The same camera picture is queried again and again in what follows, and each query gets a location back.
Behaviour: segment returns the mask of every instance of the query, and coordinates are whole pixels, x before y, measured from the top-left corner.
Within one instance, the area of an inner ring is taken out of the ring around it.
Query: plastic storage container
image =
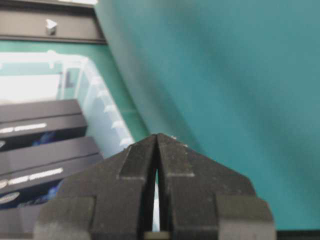
[[[134,142],[95,64],[85,56],[0,53],[0,105],[77,99],[102,155]]]

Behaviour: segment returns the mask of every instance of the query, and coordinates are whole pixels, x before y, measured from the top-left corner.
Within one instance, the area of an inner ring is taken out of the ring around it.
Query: teal surface
[[[107,45],[35,41],[0,41],[0,52],[47,52],[48,50],[53,50],[59,54],[76,54],[89,57],[102,75],[123,116],[123,119],[128,125],[133,138],[136,141],[139,141],[149,135],[140,114],[133,104],[123,79],[119,74]],[[21,68],[17,69],[19,74],[23,74],[23,71],[24,70]]]
[[[96,12],[150,132],[247,175],[278,229],[320,229],[320,1],[115,0]]]

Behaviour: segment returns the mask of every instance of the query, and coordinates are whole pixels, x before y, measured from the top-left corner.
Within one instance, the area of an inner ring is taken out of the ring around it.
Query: blue graphic on box
[[[60,185],[61,185],[61,182],[57,186],[50,188],[46,195],[38,196],[35,199],[20,203],[17,207],[23,208],[23,207],[27,207],[27,206],[45,204],[46,202],[50,201],[51,199],[53,199],[57,195],[57,192],[60,188]]]
[[[0,210],[44,204],[57,195],[60,186],[61,180],[56,185],[50,187],[47,194],[44,195],[37,195],[37,188],[22,189],[17,192],[2,194],[0,195]]]
[[[55,135],[56,133],[54,131],[46,132],[45,134],[42,135],[42,137],[39,140],[34,141],[32,146],[52,143],[55,141]]]

